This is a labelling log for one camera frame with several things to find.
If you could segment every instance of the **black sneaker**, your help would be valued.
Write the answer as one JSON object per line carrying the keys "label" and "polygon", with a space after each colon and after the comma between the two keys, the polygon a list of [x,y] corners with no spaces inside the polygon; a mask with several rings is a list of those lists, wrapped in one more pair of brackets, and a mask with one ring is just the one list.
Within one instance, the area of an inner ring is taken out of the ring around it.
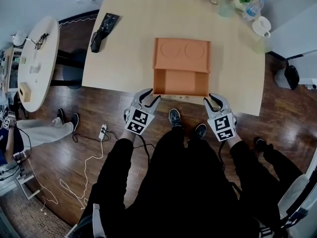
{"label": "black sneaker", "polygon": [[77,129],[78,123],[79,123],[79,115],[75,113],[70,121],[74,125],[73,132]]}
{"label": "black sneaker", "polygon": [[260,137],[255,137],[253,139],[254,148],[260,153],[264,152],[265,148],[267,147],[267,143],[264,141],[264,139]]}
{"label": "black sneaker", "polygon": [[180,121],[180,114],[177,109],[171,109],[169,111],[168,119],[170,121],[170,124],[172,125],[172,128],[182,127],[182,124]]}
{"label": "black sneaker", "polygon": [[203,139],[203,137],[206,135],[207,126],[204,123],[201,123],[198,125],[192,135],[192,138],[194,139]]}
{"label": "black sneaker", "polygon": [[65,113],[64,113],[64,110],[62,108],[59,108],[57,110],[57,117],[59,117],[62,121],[62,123],[64,124],[64,117],[65,117]]}

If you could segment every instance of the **power strip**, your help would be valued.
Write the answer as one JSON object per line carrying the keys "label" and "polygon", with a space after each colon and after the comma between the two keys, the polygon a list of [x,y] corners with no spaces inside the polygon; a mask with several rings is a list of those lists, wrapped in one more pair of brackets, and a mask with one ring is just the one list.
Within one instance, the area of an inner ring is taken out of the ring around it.
{"label": "power strip", "polygon": [[99,139],[101,141],[104,140],[105,136],[106,136],[106,131],[107,131],[108,125],[107,124],[103,124],[99,133]]}

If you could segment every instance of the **wooden floor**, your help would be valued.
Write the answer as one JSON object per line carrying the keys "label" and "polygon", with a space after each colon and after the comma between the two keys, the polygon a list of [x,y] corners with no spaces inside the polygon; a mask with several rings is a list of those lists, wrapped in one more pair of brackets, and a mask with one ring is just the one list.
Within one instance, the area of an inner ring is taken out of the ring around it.
{"label": "wooden floor", "polygon": [[[59,48],[68,52],[75,48],[86,49],[93,25],[94,21],[87,20],[62,26]],[[295,91],[278,88],[274,83],[273,75],[282,67],[283,63],[271,56],[266,56],[260,116],[236,114],[238,116],[237,132],[250,145],[255,136],[264,137],[305,172],[317,146],[317,92],[309,91],[304,87],[299,87]],[[54,78],[60,79],[61,77],[61,68],[57,66]],[[130,105],[132,96],[132,93],[87,87],[78,90],[62,86],[50,87],[44,104],[37,112],[31,113],[30,118],[52,120],[56,116],[57,109],[62,107],[69,118],[74,112],[80,114],[78,133],[98,138],[101,125],[106,123],[109,130],[120,135],[124,129],[123,110]],[[204,106],[162,100],[157,108],[154,121],[143,134],[147,143],[156,145],[164,133],[170,130],[168,112],[171,108],[177,108],[180,111],[186,131],[199,123],[207,122],[208,117]],[[220,144],[210,128],[208,128],[206,139],[217,152]],[[86,198],[89,196],[92,184],[97,180],[106,154],[112,149],[114,143],[115,138],[111,137],[109,142],[104,143],[105,156],[100,160],[91,159],[87,162],[89,182]],[[141,144],[141,141],[137,139],[135,146]],[[36,147],[32,152],[31,162],[36,175],[58,200],[58,205],[49,202],[48,207],[70,225],[76,224],[82,214],[81,204],[73,194],[60,186],[59,180],[64,180],[70,189],[81,197],[86,182],[84,161],[92,155],[101,156],[100,143],[85,138],[79,138],[79,142],[74,143],[70,135],[58,142]],[[238,182],[227,145],[225,145],[222,155],[228,179]],[[270,165],[264,164],[272,171]],[[126,206],[134,201],[146,171],[145,151],[143,148],[135,149],[125,195]],[[38,185],[31,184],[30,187],[34,190],[38,188]],[[52,199],[52,195],[46,190],[40,193],[41,200],[42,195]]]}

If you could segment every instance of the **white cable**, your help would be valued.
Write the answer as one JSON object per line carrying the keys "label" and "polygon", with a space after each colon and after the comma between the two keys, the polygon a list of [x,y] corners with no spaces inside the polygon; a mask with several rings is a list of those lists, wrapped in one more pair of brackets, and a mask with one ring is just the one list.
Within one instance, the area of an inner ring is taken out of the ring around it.
{"label": "white cable", "polygon": [[85,209],[84,204],[87,205],[86,201],[88,202],[88,199],[84,198],[85,193],[86,193],[86,190],[87,190],[87,185],[88,185],[88,177],[87,177],[87,174],[86,174],[87,161],[90,160],[91,158],[95,158],[96,160],[99,160],[99,159],[102,159],[102,158],[104,157],[103,143],[100,142],[100,144],[101,144],[101,152],[102,152],[101,157],[91,156],[91,157],[89,157],[88,159],[85,160],[85,171],[84,171],[84,173],[85,173],[85,177],[86,177],[86,185],[85,185],[84,194],[83,194],[81,197],[77,196],[73,191],[71,191],[71,189],[69,188],[69,186],[68,186],[62,179],[59,179],[59,184],[60,184],[63,188],[67,189],[70,193],[72,193],[72,194],[77,198],[77,200],[81,203],[82,208],[80,208],[80,210]]}
{"label": "white cable", "polygon": [[35,175],[35,172],[34,172],[34,169],[33,169],[32,165],[31,165],[30,159],[28,159],[28,162],[29,162],[30,167],[31,167],[31,169],[32,169],[32,171],[33,171],[34,177],[36,178],[36,180],[38,180],[40,186],[41,186],[42,188],[46,189],[48,192],[50,192],[50,193],[52,194],[52,196],[55,198],[55,201],[56,201],[56,202],[54,202],[53,200],[49,200],[49,199],[47,199],[46,197],[43,196],[44,205],[43,205],[43,207],[41,208],[41,211],[42,211],[42,210],[44,209],[44,207],[45,207],[46,200],[47,200],[48,202],[53,202],[54,204],[57,205],[57,204],[58,204],[58,200],[56,199],[56,197],[54,196],[54,194],[53,194],[48,188],[44,187],[44,186],[40,183],[39,179],[38,179],[37,176]]}
{"label": "white cable", "polygon": [[78,19],[78,20],[73,20],[73,21],[70,21],[70,22],[64,22],[64,23],[60,23],[59,24],[59,28],[61,28],[62,25],[65,25],[65,24],[70,24],[70,23],[73,23],[73,22],[78,22],[78,21],[85,21],[85,20],[96,20],[95,18],[86,18],[86,19]]}

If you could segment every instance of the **round white table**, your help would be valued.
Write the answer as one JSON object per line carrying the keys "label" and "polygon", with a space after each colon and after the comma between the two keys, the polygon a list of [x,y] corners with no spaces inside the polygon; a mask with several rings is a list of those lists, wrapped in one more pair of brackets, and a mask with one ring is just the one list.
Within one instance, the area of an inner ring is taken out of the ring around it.
{"label": "round white table", "polygon": [[[52,80],[56,63],[80,69],[84,68],[85,63],[74,60],[71,53],[58,50],[59,23],[54,17],[43,18],[33,28],[28,39],[38,41],[45,33],[49,35],[39,50],[35,49],[35,44],[32,41],[27,40],[21,54],[22,58],[26,58],[26,62],[19,64],[18,85],[20,82],[25,82],[31,90],[29,102],[23,102],[20,97],[23,107],[29,112],[34,112],[40,108],[50,85],[81,85],[79,81]],[[31,66],[37,66],[38,73],[30,73]]]}

